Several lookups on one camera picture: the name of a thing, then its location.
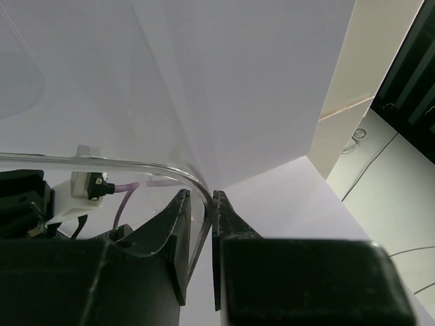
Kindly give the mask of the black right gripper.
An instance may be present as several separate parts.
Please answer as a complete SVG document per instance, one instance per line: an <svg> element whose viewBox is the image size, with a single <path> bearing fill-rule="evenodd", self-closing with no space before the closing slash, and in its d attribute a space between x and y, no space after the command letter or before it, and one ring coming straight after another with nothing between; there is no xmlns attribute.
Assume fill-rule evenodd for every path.
<svg viewBox="0 0 435 326"><path fill-rule="evenodd" d="M46 237L53 210L54 190L44 171L1 172L1 239Z"/></svg>

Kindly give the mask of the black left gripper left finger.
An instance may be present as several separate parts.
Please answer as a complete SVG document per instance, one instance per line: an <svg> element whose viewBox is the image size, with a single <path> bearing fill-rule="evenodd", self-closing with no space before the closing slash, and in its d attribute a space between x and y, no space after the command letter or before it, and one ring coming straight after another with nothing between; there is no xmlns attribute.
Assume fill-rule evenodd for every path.
<svg viewBox="0 0 435 326"><path fill-rule="evenodd" d="M1 242L2 325L177 325L186 303L190 192L119 241Z"/></svg>

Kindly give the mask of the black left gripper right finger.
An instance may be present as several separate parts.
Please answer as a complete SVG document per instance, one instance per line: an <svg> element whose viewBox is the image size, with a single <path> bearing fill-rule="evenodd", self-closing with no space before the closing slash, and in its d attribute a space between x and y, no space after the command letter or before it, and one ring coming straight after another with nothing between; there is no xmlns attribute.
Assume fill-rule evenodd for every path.
<svg viewBox="0 0 435 326"><path fill-rule="evenodd" d="M213 194L213 288L223 325L416 325L392 260L370 241L265 238Z"/></svg>

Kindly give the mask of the clear plastic containers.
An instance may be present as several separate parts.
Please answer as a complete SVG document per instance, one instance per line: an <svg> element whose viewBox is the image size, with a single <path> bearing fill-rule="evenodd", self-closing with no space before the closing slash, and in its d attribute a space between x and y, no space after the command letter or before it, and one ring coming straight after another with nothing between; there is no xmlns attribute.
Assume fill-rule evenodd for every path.
<svg viewBox="0 0 435 326"><path fill-rule="evenodd" d="M1 2L1 165L71 176L58 157L79 145L102 159L79 171L141 183L141 192L192 190L189 268L210 228L211 195L149 36L143 1Z"/></svg>

